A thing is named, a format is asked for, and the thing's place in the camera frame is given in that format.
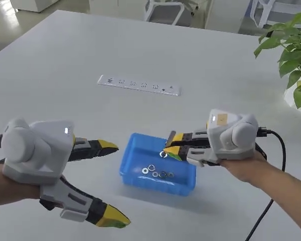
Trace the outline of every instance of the power strip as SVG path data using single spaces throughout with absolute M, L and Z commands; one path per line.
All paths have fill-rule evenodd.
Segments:
M 102 75 L 99 78 L 98 84 L 175 96 L 179 96 L 181 94 L 180 87 L 177 85 L 116 78 L 106 75 Z

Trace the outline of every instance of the hand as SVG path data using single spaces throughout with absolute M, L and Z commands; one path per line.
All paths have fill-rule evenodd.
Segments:
M 39 186 L 21 184 L 2 174 L 0 165 L 0 205 L 17 202 L 23 199 L 39 199 Z
M 223 160 L 220 164 L 240 181 L 248 182 L 256 187 L 259 186 L 259 181 L 263 180 L 266 174 L 276 169 L 257 151 L 255 151 L 252 158 L 245 160 Z

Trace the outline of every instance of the blue plastic tray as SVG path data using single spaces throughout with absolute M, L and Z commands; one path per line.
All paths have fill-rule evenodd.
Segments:
M 171 157 L 162 158 L 166 140 L 138 133 L 131 135 L 126 147 L 119 173 L 124 184 L 157 190 L 180 196 L 188 196 L 196 183 L 196 167 Z M 157 172 L 173 172 L 174 177 L 154 178 L 152 172 L 143 174 L 142 168 L 153 164 Z

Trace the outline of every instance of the table surface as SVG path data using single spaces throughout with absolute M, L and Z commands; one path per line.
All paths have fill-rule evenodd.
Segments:
M 30 123 L 70 119 L 76 136 L 118 144 L 113 155 L 69 163 L 64 175 L 132 223 L 95 228 L 26 200 L 0 207 L 0 240 L 244 240 L 269 197 L 222 167 L 198 169 L 189 197 L 124 186 L 118 170 L 132 133 L 191 132 L 219 108 L 254 113 L 261 126 L 280 133 L 287 170 L 301 179 L 301 114 L 282 98 L 280 49 L 255 60 L 257 44 L 252 36 L 57 11 L 3 49 L 0 131 L 16 116 Z M 98 86 L 101 74 L 180 84 L 182 95 Z M 258 143 L 280 166 L 278 140 Z M 252 240 L 301 240 L 301 230 L 275 204 Z

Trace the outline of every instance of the potted plant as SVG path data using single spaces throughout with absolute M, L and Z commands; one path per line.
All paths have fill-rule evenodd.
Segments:
M 259 38 L 260 45 L 254 51 L 257 56 L 264 49 L 273 49 L 278 46 L 284 48 L 278 61 L 280 77 L 289 74 L 289 80 L 284 93 L 285 101 L 301 111 L 301 13 L 285 24 L 275 24 L 268 32 L 276 31 L 270 38 L 267 34 Z

